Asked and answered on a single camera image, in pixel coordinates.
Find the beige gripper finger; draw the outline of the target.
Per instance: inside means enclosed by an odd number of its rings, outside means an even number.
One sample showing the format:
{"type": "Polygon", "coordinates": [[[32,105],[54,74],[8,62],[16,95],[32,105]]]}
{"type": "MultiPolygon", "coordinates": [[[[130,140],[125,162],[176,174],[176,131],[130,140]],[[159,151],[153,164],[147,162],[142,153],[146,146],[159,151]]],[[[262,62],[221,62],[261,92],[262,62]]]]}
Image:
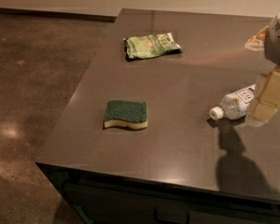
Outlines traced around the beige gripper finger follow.
{"type": "Polygon", "coordinates": [[[245,48],[252,50],[252,51],[261,51],[264,50],[264,41],[266,33],[269,29],[269,26],[265,26],[262,29],[260,29],[255,35],[250,37],[245,42],[245,48]]]}
{"type": "Polygon", "coordinates": [[[245,123],[260,127],[280,109],[280,65],[269,73],[261,73],[257,79],[254,98],[245,116],[245,123]]]}

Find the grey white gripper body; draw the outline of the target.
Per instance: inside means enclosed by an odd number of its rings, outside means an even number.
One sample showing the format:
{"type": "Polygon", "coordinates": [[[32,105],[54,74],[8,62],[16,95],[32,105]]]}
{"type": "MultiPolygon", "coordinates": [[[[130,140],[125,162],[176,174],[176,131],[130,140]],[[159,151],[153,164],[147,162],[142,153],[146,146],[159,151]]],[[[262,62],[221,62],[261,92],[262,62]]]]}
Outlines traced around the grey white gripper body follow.
{"type": "Polygon", "coordinates": [[[280,11],[269,23],[264,41],[265,58],[280,65],[280,11]]]}

